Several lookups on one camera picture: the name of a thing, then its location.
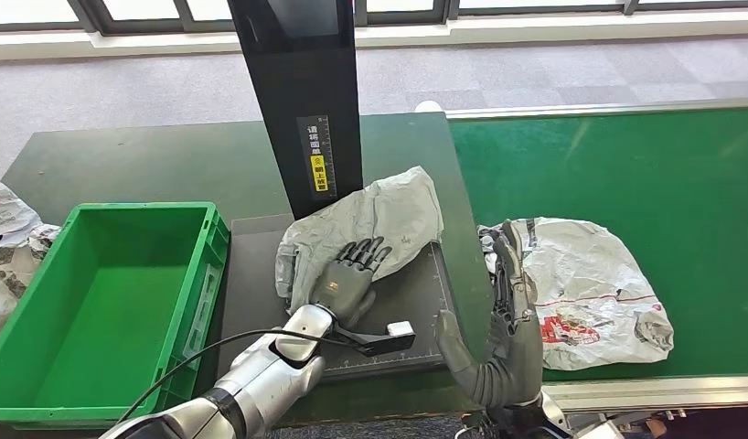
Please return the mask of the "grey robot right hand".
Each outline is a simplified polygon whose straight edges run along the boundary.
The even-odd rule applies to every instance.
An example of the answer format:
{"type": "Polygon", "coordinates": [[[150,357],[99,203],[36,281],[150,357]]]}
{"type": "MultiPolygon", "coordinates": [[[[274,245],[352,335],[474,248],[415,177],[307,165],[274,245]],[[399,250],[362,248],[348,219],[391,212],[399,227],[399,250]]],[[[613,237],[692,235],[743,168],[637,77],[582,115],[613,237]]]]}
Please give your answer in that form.
{"type": "Polygon", "coordinates": [[[438,348],[456,384],[485,407],[527,405],[540,397],[543,342],[535,302],[536,286],[524,269],[521,235],[506,220],[480,230],[496,255],[494,301],[487,334],[488,358],[476,361],[461,337],[454,313],[436,319],[438,348]]]}

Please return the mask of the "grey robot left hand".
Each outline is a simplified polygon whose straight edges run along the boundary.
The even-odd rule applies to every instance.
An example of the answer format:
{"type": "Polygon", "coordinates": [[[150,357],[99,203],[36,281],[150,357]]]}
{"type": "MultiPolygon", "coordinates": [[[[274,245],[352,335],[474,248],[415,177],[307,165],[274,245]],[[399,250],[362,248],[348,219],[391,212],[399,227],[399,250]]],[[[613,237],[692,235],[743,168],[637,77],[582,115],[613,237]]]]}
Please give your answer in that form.
{"type": "Polygon", "coordinates": [[[343,328],[354,327],[373,306],[373,277],[392,251],[377,236],[347,243],[325,267],[309,296],[343,328]]]}

